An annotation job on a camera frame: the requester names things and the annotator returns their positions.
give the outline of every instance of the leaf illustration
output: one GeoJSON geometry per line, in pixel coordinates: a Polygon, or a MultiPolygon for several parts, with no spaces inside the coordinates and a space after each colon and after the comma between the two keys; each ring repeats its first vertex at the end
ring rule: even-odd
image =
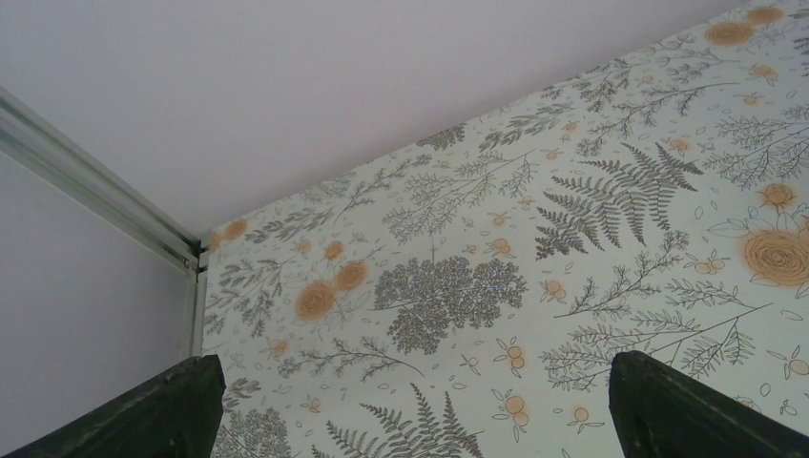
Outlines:
{"type": "MultiPolygon", "coordinates": [[[[461,457],[462,452],[473,458],[482,458],[474,434],[469,434],[460,425],[455,409],[445,393],[445,407],[442,419],[432,412],[426,397],[414,384],[418,415],[415,420],[407,420],[402,411],[387,407],[360,404],[370,412],[384,430],[383,436],[374,436],[367,431],[359,432],[352,428],[337,427],[333,422],[326,423],[326,429],[343,456],[351,458],[410,458],[421,456],[461,457]]],[[[315,458],[324,455],[313,448],[315,458]]]]}
{"type": "Polygon", "coordinates": [[[540,233],[536,239],[538,260],[556,253],[567,255],[571,250],[587,253],[586,242],[603,251],[602,237],[620,248],[622,220],[642,244],[645,243],[646,218],[660,229],[671,230],[668,207],[674,192],[678,189],[695,192],[686,174],[702,175],[702,171],[693,163],[671,156],[659,144],[657,158],[628,144],[624,146],[632,152],[634,164],[622,164],[619,160],[581,162],[606,172],[609,178],[552,178],[554,183],[576,196],[544,193],[551,202],[562,207],[562,211],[537,208],[550,223],[550,226],[537,227],[540,233]]]}

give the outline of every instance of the small leaf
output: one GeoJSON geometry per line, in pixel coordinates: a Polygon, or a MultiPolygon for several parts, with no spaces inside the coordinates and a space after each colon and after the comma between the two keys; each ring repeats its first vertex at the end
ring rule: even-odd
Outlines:
{"type": "Polygon", "coordinates": [[[762,286],[780,286],[780,283],[777,281],[770,280],[761,274],[755,274],[752,278],[750,278],[750,282],[760,284],[762,286]]]}
{"type": "Polygon", "coordinates": [[[758,218],[747,218],[744,220],[747,223],[748,229],[751,233],[772,232],[775,228],[769,221],[758,218]]]}
{"type": "Polygon", "coordinates": [[[803,283],[799,288],[798,292],[795,293],[795,299],[802,299],[805,296],[809,295],[809,281],[803,283]]]}
{"type": "Polygon", "coordinates": [[[714,234],[715,236],[730,237],[733,239],[739,239],[750,235],[750,231],[746,227],[736,227],[730,222],[721,222],[720,224],[711,226],[708,229],[708,232],[714,234]]]}
{"type": "Polygon", "coordinates": [[[788,232],[790,234],[797,234],[800,232],[800,226],[786,212],[778,214],[778,219],[776,220],[776,229],[778,229],[779,232],[788,232]]]}

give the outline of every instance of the orange berry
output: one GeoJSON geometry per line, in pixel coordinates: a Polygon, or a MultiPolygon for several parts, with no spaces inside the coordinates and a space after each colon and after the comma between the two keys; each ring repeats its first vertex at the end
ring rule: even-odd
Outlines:
{"type": "Polygon", "coordinates": [[[560,283],[559,281],[556,281],[556,280],[549,281],[548,284],[546,285],[546,287],[548,288],[548,292],[553,294],[556,291],[559,291],[560,289],[562,289],[562,283],[560,283]]]}
{"type": "Polygon", "coordinates": [[[507,353],[509,358],[519,358],[523,356],[523,349],[519,346],[513,346],[512,348],[508,349],[507,353]]]}
{"type": "Polygon", "coordinates": [[[573,412],[573,418],[577,422],[584,423],[590,418],[590,413],[585,408],[579,407],[573,412]]]}
{"type": "Polygon", "coordinates": [[[708,262],[698,262],[694,266],[694,270],[699,274],[710,274],[711,264],[709,264],[708,262]]]}
{"type": "Polygon", "coordinates": [[[514,415],[513,420],[514,420],[515,425],[517,425],[519,427],[524,427],[525,425],[527,425],[529,423],[529,416],[526,415],[523,412],[520,412],[520,413],[514,415]]]}
{"type": "Polygon", "coordinates": [[[523,401],[523,398],[519,396],[511,396],[510,398],[506,399],[506,412],[510,413],[511,415],[522,412],[525,406],[525,401],[523,401]]]}
{"type": "Polygon", "coordinates": [[[769,65],[754,65],[753,66],[753,74],[758,76],[764,76],[767,73],[773,73],[775,70],[770,67],[769,65]]]}
{"type": "Polygon", "coordinates": [[[802,360],[792,360],[789,368],[798,375],[809,375],[809,364],[802,360]]]}

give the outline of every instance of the branch illustration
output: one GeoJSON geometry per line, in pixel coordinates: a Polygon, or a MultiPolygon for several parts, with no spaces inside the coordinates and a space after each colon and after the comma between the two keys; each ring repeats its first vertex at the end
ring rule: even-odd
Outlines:
{"type": "Polygon", "coordinates": [[[626,113],[626,115],[616,121],[607,121],[591,129],[590,132],[597,134],[597,136],[582,139],[576,145],[576,153],[584,157],[598,156],[604,147],[605,136],[617,134],[621,139],[628,139],[633,134],[633,123],[638,117],[644,125],[656,126],[657,121],[654,116],[671,101],[676,101],[677,112],[681,116],[685,116],[691,109],[691,104],[694,100],[701,97],[706,89],[734,84],[738,83],[706,84],[691,89],[680,89],[676,85],[671,88],[654,86],[644,91],[644,95],[649,99],[648,101],[643,103],[624,102],[616,105],[614,108],[626,113]]]}
{"type": "Polygon", "coordinates": [[[535,175],[533,164],[527,159],[532,152],[513,159],[505,159],[495,152],[482,153],[476,160],[456,168],[457,177],[434,174],[410,177],[405,188],[417,207],[391,210],[384,216],[383,223],[399,243],[424,234],[441,234],[463,205],[470,208],[481,205],[497,187],[497,172],[514,163],[516,169],[511,178],[501,180],[498,192],[508,193],[513,198],[522,196],[535,175]]]}
{"type": "Polygon", "coordinates": [[[281,269],[290,260],[258,260],[255,265],[242,260],[225,265],[219,281],[221,290],[211,294],[206,302],[205,333],[221,333],[229,312],[237,311],[242,322],[252,326],[251,337],[262,336],[281,294],[281,269]]]}
{"type": "Polygon", "coordinates": [[[279,375],[288,378],[303,369],[304,366],[311,365],[309,373],[313,377],[317,377],[322,375],[327,367],[332,366],[334,375],[341,378],[349,367],[368,364],[363,369],[363,376],[360,379],[362,382],[372,379],[383,370],[393,370],[400,365],[415,370],[422,377],[425,376],[417,367],[388,356],[387,346],[372,337],[360,337],[360,345],[356,348],[349,347],[345,341],[340,339],[335,339],[333,345],[336,351],[331,354],[322,355],[316,351],[302,351],[298,358],[286,358],[279,366],[279,375]]]}
{"type": "Polygon", "coordinates": [[[334,218],[334,224],[337,224],[337,221],[340,220],[340,217],[343,213],[357,208],[361,205],[368,205],[374,203],[376,200],[369,197],[371,193],[374,191],[378,191],[380,189],[390,189],[391,182],[396,178],[404,178],[406,177],[405,171],[407,169],[413,167],[421,167],[423,165],[427,165],[429,161],[432,159],[431,155],[418,155],[415,160],[411,158],[407,158],[399,163],[393,170],[386,170],[385,168],[380,169],[375,175],[374,179],[370,182],[366,182],[365,180],[360,181],[354,186],[354,190],[350,194],[350,199],[345,207],[337,214],[334,218]]]}
{"type": "Polygon", "coordinates": [[[626,305],[626,299],[630,295],[637,295],[648,298],[660,292],[660,288],[652,286],[645,280],[654,273],[661,273],[669,269],[682,258],[674,254],[675,251],[682,251],[688,246],[688,236],[685,233],[676,231],[666,233],[663,243],[660,244],[660,252],[652,257],[648,252],[641,252],[635,257],[636,270],[633,272],[634,280],[631,278],[629,269],[626,266],[618,265],[612,269],[615,274],[615,281],[612,282],[607,293],[600,301],[595,299],[595,285],[592,279],[588,279],[584,287],[584,294],[574,298],[570,312],[564,315],[557,315],[554,318],[569,317],[579,313],[591,312],[596,320],[605,320],[610,316],[613,320],[630,313],[630,308],[626,305]]]}

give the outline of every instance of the gray botanical print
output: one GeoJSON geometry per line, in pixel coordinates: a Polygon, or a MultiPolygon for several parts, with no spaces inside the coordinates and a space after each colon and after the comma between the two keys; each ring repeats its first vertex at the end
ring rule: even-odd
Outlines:
{"type": "Polygon", "coordinates": [[[286,423],[272,407],[260,413],[236,411],[230,424],[219,426],[215,458],[291,458],[286,423]]]}
{"type": "MultiPolygon", "coordinates": [[[[337,427],[331,421],[326,424],[329,435],[342,451],[343,456],[399,457],[416,456],[470,456],[483,458],[475,434],[461,426],[449,393],[445,392],[444,415],[437,417],[425,395],[414,384],[417,414],[407,420],[400,410],[360,404],[379,420],[385,436],[373,436],[352,428],[337,427]]],[[[312,447],[316,458],[326,455],[317,446],[312,447]]]]}
{"type": "Polygon", "coordinates": [[[756,0],[216,228],[215,456],[619,456],[629,350],[809,433],[806,3],[756,0]]]}
{"type": "Polygon", "coordinates": [[[416,142],[416,146],[431,146],[435,151],[443,151],[455,143],[464,141],[464,128],[466,124],[458,124],[436,135],[431,135],[416,142]]]}
{"type": "Polygon", "coordinates": [[[687,174],[702,175],[692,163],[673,157],[659,144],[657,159],[633,146],[624,145],[635,164],[620,160],[582,161],[606,172],[609,177],[594,179],[553,177],[553,181],[578,196],[545,192],[545,197],[564,211],[537,207],[539,214],[552,226],[537,226],[542,234],[536,241],[538,260],[570,250],[587,253],[584,239],[604,250],[599,235],[620,247],[620,223],[625,220],[634,238],[645,243],[644,221],[647,217],[663,230],[671,229],[668,207],[679,189],[696,192],[687,174]]]}
{"type": "Polygon", "coordinates": [[[469,268],[469,260],[412,259],[383,272],[376,286],[375,310],[397,310],[388,328],[399,351],[435,353],[452,326],[492,327],[500,304],[523,306],[526,282],[517,266],[497,259],[469,268]]]}

